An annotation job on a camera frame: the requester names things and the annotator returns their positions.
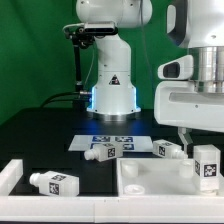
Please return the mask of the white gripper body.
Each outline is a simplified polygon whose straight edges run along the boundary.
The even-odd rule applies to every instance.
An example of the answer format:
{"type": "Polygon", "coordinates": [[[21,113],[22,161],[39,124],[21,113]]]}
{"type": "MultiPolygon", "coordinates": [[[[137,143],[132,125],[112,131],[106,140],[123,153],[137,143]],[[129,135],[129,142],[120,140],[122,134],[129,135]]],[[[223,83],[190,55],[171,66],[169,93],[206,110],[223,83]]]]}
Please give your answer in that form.
{"type": "Polygon", "coordinates": [[[163,125],[224,132],[224,82],[204,82],[200,89],[191,80],[193,62],[187,55],[158,68],[154,117],[163,125]]]}

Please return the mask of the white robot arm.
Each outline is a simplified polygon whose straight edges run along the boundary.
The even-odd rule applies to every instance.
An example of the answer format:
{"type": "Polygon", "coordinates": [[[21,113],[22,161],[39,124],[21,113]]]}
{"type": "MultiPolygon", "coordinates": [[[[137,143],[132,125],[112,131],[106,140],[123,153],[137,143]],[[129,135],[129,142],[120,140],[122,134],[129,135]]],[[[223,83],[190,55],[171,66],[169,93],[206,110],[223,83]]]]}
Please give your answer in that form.
{"type": "MultiPolygon", "coordinates": [[[[122,28],[147,24],[150,0],[77,0],[84,44],[97,47],[98,80],[87,111],[105,120],[140,112],[131,82],[132,51],[119,36],[122,28]]],[[[176,126],[224,132],[224,0],[173,0],[166,9],[166,33],[187,53],[158,67],[154,116],[176,126]]]]}

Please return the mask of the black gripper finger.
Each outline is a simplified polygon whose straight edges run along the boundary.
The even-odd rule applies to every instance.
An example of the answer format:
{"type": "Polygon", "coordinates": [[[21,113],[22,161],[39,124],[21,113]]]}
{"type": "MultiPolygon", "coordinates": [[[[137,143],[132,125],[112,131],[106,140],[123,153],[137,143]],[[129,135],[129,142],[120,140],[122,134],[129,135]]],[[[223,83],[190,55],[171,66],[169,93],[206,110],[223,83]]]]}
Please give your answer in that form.
{"type": "Polygon", "coordinates": [[[178,128],[178,135],[183,144],[184,153],[187,153],[188,146],[193,143],[193,140],[190,134],[191,134],[191,129],[184,128],[184,127],[178,128]]]}

